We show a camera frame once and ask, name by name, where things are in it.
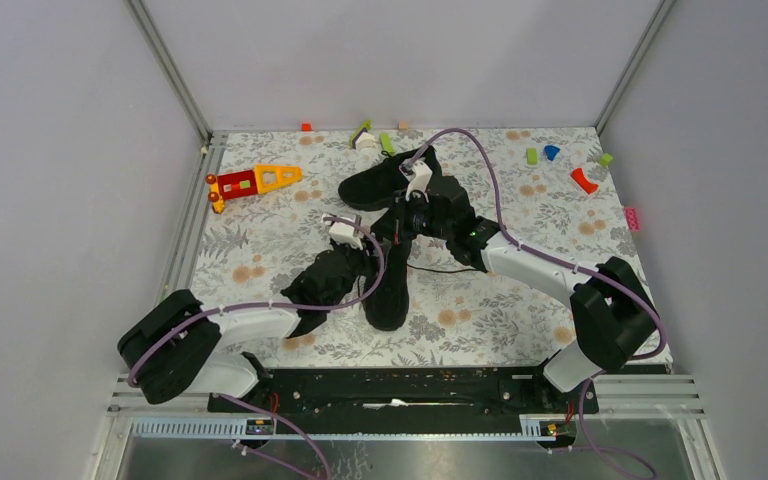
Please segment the lime green long brick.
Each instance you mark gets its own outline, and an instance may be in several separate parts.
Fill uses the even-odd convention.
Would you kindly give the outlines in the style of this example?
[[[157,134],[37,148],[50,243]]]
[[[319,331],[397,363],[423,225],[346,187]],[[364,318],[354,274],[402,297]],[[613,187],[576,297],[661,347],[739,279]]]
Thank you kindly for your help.
[[[379,134],[379,144],[383,155],[388,157],[395,155],[395,148],[388,133],[382,132]]]

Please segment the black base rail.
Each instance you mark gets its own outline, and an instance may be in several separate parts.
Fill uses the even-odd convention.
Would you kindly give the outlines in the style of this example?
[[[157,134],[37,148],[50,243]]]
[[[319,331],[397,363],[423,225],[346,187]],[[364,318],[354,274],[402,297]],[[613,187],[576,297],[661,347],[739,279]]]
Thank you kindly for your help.
[[[599,411],[593,387],[557,393],[533,367],[276,369],[243,399],[309,435],[520,434]]]

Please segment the pink brick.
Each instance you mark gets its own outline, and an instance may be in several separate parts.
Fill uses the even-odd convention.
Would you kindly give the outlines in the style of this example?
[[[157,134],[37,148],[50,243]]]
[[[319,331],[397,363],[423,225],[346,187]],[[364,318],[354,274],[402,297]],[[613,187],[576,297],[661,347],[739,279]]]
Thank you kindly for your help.
[[[638,232],[641,229],[641,223],[637,210],[633,207],[626,207],[624,209],[625,218],[629,229],[632,232]]]

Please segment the black sneaker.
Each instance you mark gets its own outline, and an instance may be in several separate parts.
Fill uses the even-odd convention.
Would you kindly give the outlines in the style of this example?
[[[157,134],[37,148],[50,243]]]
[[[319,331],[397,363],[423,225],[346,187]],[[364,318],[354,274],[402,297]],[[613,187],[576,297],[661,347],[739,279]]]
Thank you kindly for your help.
[[[384,276],[372,294],[362,301],[367,322],[385,332],[398,330],[405,323],[410,307],[408,289],[408,259],[412,239],[395,242],[395,221],[382,216],[371,227],[378,240],[389,242],[386,253]]]
[[[339,198],[360,211],[388,208],[394,194],[407,188],[409,181],[399,170],[417,149],[388,156],[378,164],[344,179],[338,185]]]

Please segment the red yellow toy rocket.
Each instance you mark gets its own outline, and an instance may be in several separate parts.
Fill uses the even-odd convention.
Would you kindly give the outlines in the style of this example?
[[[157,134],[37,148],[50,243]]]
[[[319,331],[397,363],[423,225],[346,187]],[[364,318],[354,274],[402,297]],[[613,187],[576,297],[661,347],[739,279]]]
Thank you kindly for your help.
[[[242,197],[263,195],[299,182],[303,171],[298,166],[257,164],[251,169],[225,174],[208,174],[208,202],[216,214],[221,214],[225,203]]]

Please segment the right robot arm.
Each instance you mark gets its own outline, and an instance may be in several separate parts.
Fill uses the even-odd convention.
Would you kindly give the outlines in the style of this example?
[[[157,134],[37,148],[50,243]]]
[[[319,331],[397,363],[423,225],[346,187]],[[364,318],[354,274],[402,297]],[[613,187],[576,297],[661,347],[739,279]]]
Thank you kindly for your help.
[[[522,282],[571,311],[575,341],[541,364],[533,386],[543,410],[561,410],[586,379],[624,366],[658,328],[628,262],[574,263],[518,242],[498,222],[477,215],[451,176],[432,178],[425,193],[397,192],[372,229],[394,247],[419,236],[439,239],[459,263]]]

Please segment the blue toy piece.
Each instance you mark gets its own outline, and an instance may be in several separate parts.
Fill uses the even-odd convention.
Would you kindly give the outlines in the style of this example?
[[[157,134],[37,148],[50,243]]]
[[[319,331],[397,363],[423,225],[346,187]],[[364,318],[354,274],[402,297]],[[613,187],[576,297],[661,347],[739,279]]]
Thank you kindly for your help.
[[[554,161],[560,153],[560,149],[555,145],[546,145],[543,149],[544,155],[548,161]]]

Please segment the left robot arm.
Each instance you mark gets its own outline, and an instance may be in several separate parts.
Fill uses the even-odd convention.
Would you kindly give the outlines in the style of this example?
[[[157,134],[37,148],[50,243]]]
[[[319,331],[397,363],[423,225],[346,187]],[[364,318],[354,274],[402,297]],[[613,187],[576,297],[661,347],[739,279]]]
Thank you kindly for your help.
[[[187,392],[226,393],[245,410],[259,410],[269,401],[268,381],[254,361],[223,349],[313,332],[330,313],[371,297],[385,262],[386,249],[375,240],[333,242],[270,300],[203,309],[191,290],[176,290],[119,339],[127,383],[152,405]]]

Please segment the green small block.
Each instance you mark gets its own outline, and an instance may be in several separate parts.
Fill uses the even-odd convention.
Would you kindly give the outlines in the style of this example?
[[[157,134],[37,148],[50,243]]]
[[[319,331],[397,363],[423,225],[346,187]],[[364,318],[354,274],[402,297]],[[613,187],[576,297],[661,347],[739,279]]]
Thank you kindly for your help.
[[[537,165],[539,163],[539,154],[536,148],[526,150],[526,159],[528,165]]]

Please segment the red arch block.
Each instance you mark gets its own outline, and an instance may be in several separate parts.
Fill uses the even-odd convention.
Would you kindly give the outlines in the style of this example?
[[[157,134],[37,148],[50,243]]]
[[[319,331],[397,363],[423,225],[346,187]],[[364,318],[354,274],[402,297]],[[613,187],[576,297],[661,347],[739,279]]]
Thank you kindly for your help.
[[[574,169],[570,177],[588,195],[594,194],[599,189],[599,185],[591,181],[581,167]]]

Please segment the green purple white block stack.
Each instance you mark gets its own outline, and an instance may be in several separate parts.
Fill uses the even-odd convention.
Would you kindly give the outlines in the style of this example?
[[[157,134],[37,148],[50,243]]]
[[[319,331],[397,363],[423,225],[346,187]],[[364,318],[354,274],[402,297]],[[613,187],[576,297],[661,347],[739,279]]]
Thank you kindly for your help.
[[[349,139],[349,146],[351,149],[366,149],[376,145],[376,138],[370,132],[371,121],[363,121]]]

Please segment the floral patterned mat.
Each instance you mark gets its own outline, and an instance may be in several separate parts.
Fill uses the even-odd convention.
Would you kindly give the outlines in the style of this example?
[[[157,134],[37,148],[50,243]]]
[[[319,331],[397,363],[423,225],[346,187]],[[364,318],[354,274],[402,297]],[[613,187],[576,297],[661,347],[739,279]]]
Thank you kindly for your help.
[[[479,215],[501,218],[521,242],[577,263],[611,256],[640,260],[602,147],[591,127],[477,130],[436,137],[431,130],[389,132],[395,150],[432,140],[442,170],[466,189]],[[546,145],[560,153],[554,161]],[[537,165],[526,150],[536,148]],[[378,148],[351,149],[345,132],[231,133],[216,169],[257,164],[298,166],[302,179],[208,212],[190,287],[207,307],[265,300],[285,288],[328,242],[321,217],[342,213],[339,183],[378,164]],[[581,167],[599,185],[586,194],[570,177]],[[558,301],[495,274],[467,272],[439,240],[417,239],[410,256],[405,324],[381,332],[359,306],[336,311],[312,333],[236,343],[269,368],[428,365],[536,365],[574,339],[571,314]]]

